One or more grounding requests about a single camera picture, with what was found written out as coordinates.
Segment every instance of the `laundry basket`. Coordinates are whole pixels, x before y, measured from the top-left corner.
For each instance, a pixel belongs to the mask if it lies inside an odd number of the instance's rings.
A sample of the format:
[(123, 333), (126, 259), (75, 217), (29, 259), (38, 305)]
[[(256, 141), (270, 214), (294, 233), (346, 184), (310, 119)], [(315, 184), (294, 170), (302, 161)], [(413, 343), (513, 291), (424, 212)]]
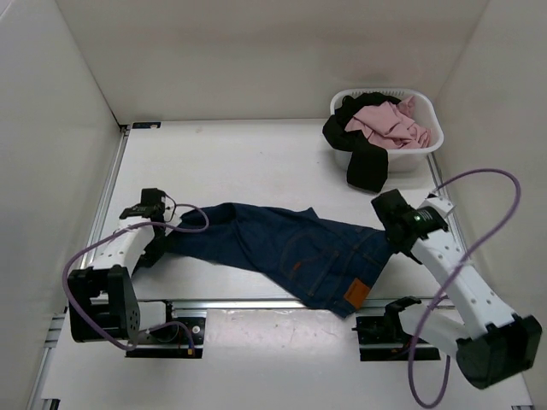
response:
[[(331, 114), (334, 114), (334, 109), (342, 106), (342, 100), (345, 96), (359, 97), (365, 92), (381, 92), (387, 96), (394, 96), (401, 100), (414, 96), (415, 111), (413, 119), (421, 126), (431, 129), (431, 141), (427, 148), (418, 149), (388, 149), (387, 156), (389, 159), (388, 172), (390, 173), (405, 173), (415, 170), (428, 154), (440, 148), (444, 141), (443, 130), (438, 123), (437, 115), (433, 104), (429, 98), (418, 91), (408, 90), (405, 88), (359, 88), (354, 90), (340, 91), (331, 100)], [(334, 159), (339, 167), (348, 169), (350, 164), (351, 152), (335, 150)]]

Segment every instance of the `blue denim jeans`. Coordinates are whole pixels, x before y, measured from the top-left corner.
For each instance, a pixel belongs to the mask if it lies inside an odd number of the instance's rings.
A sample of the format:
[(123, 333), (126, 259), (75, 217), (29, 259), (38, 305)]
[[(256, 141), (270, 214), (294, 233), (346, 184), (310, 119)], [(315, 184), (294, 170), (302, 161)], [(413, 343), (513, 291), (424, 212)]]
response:
[[(261, 272), (307, 307), (341, 317), (360, 307), (393, 255), (383, 231), (323, 220), (312, 208), (223, 203), (203, 211), (210, 228), (172, 232), (168, 252)], [(179, 226), (203, 226), (203, 217), (191, 211)]]

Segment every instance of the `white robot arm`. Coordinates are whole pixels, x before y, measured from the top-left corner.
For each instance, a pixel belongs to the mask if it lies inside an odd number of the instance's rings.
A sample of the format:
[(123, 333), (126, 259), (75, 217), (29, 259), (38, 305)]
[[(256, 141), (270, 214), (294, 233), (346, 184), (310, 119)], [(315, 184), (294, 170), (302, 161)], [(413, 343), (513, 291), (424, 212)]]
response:
[[(453, 204), (431, 194), (413, 209), (398, 190), (392, 190), (376, 197), (373, 207), (395, 250), (422, 263), (444, 284), (463, 256), (445, 222)], [(521, 318), (468, 263), (446, 294), (463, 325), (433, 312), (420, 337), (454, 357), (472, 385), (484, 389), (532, 367), (542, 332), (533, 316)], [(400, 325), (400, 331), (414, 335), (426, 309), (419, 300), (404, 298), (388, 305), (386, 315), (391, 317), (386, 323)]]

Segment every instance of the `black mounting bracket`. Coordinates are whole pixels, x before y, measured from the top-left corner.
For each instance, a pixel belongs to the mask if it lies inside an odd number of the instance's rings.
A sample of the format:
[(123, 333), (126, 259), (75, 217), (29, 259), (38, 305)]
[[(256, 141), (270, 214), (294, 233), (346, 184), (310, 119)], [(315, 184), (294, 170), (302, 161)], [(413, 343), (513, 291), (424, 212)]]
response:
[(203, 357), (203, 341), (205, 339), (205, 317), (169, 318), (168, 321), (184, 323), (190, 330), (195, 352), (189, 354), (188, 337), (179, 327), (167, 327), (150, 334), (141, 334), (138, 347), (126, 352), (126, 357), (157, 358), (157, 359), (201, 359)]

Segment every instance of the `purple cable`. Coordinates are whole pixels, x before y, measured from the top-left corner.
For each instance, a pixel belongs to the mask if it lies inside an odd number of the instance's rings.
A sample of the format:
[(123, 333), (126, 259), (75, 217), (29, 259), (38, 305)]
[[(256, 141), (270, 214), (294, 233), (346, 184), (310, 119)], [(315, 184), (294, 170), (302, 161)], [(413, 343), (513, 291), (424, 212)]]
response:
[[(131, 231), (133, 229), (142, 228), (143, 226), (162, 226), (162, 227), (170, 228), (173, 231), (181, 232), (181, 233), (200, 233), (200, 232), (205, 231), (207, 228), (209, 228), (209, 218), (204, 213), (204, 211), (202, 211), (202, 209), (200, 209), (198, 207), (195, 207), (193, 205), (189, 205), (189, 204), (180, 204), (179, 206), (181, 206), (181, 207), (185, 206), (185, 207), (193, 208), (196, 211), (198, 211), (203, 216), (203, 218), (205, 219), (205, 226), (203, 228), (198, 228), (198, 229), (185, 229), (185, 228), (179, 228), (178, 226), (175, 226), (175, 225), (164, 224), (162, 222), (140, 222), (140, 223), (135, 224), (135, 225), (130, 225), (127, 228), (116, 231), (112, 235), (110, 235), (109, 237), (101, 239), (100, 241), (95, 242), (94, 244), (88, 246), (87, 248), (82, 249), (80, 252), (78, 252), (76, 255), (74, 255), (72, 258), (70, 258), (68, 260), (67, 264), (65, 265), (65, 267), (62, 270), (62, 288), (65, 291), (65, 295), (67, 295), (68, 302), (72, 305), (74, 310), (81, 316), (81, 318), (96, 333), (98, 333), (100, 336), (102, 336), (105, 340), (108, 340), (109, 342), (114, 344), (117, 348), (120, 348), (120, 349), (125, 350), (127, 352), (136, 349), (137, 345), (136, 344), (134, 344), (134, 345), (130, 345), (130, 344), (125, 345), (123, 343), (118, 342), (116, 339), (114, 339), (112, 336), (110, 336), (105, 330), (103, 330), (103, 328), (101, 326), (99, 326), (97, 323), (95, 323), (95, 321), (93, 321), (93, 319), (79, 305), (78, 301), (76, 301), (76, 298), (74, 297), (74, 295), (70, 291), (70, 288), (68, 287), (68, 273), (70, 272), (70, 267), (80, 257), (85, 255), (90, 250), (98, 248), (99, 246), (104, 245), (105, 243), (108, 243), (108, 242), (112, 241), (113, 239), (116, 239), (117, 237), (120, 237), (121, 235), (124, 235), (128, 231)], [(155, 326), (155, 327), (152, 328), (152, 330), (157, 331), (159, 329), (162, 329), (162, 328), (170, 326), (170, 325), (177, 325), (178, 327), (181, 327), (185, 331), (186, 337), (188, 337), (190, 349), (192, 349), (192, 351), (193, 351), (194, 343), (193, 343), (193, 340), (191, 338), (191, 333), (190, 333), (188, 327), (185, 324), (177, 322), (177, 321), (173, 321), (173, 322), (165, 323), (163, 325)]]
[(425, 403), (416, 392), (415, 387), (415, 381), (414, 381), (414, 359), (415, 359), (415, 353), (416, 353), (416, 345), (418, 344), (418, 340), (420, 339), (420, 334), (424, 329), (424, 325), (426, 324), (427, 318), (429, 318), (429, 315), (433, 311), (434, 308), (437, 307), (437, 305), (443, 300), (443, 293), (450, 287), (450, 285), (456, 280), (456, 277), (460, 274), (460, 272), (463, 269), (463, 262), (469, 258), (469, 256), (477, 250), (484, 242), (486, 242), (488, 239), (493, 237), (502, 227), (507, 224), (507, 222), (513, 217), (515, 214), (516, 209), (519, 206), (519, 203), (521, 202), (521, 184), (519, 183), (519, 180), (512, 174), (507, 171), (504, 171), (502, 169), (497, 168), (479, 168), (474, 169), (471, 171), (467, 171), (466, 173), (461, 173), (459, 175), (456, 175), (454, 178), (450, 178), (448, 181), (441, 184), (436, 190), (440, 190), (444, 188), (446, 185), (451, 184), (452, 182), (461, 179), (463, 177), (467, 177), (468, 175), (472, 175), (475, 173), (499, 173), (502, 174), (513, 182), (515, 185), (515, 199), (513, 200), (513, 204), (511, 205), (511, 208), (507, 211), (505, 216), (500, 220), (497, 225), (495, 225), (492, 229), (490, 229), (483, 237), (479, 238), (477, 242), (472, 244), (469, 249), (465, 252), (465, 254), (462, 256), (462, 258), (459, 260), (458, 265), (456, 266), (456, 269), (454, 269), (454, 272), (446, 279), (446, 282), (443, 283), (443, 285), (440, 287), (438, 292), (433, 297), (433, 300), (431, 304), (427, 307), (426, 311), (424, 312), (423, 316), (420, 318), (420, 321), (418, 322), (418, 325), (416, 326), (416, 332), (412, 336), (412, 340), (410, 342), (410, 354), (409, 354), (409, 386), (410, 391), (412, 392), (412, 396), (415, 398), (416, 402), (424, 407), (424, 408), (435, 408), (444, 397), (444, 393), (446, 393), (446, 387), (448, 385), (448, 378), (450, 374), (450, 357), (446, 358), (446, 366), (444, 368), (444, 378), (443, 378), (443, 385), (441, 387), (440, 392), (438, 393), (437, 398), (432, 403)]

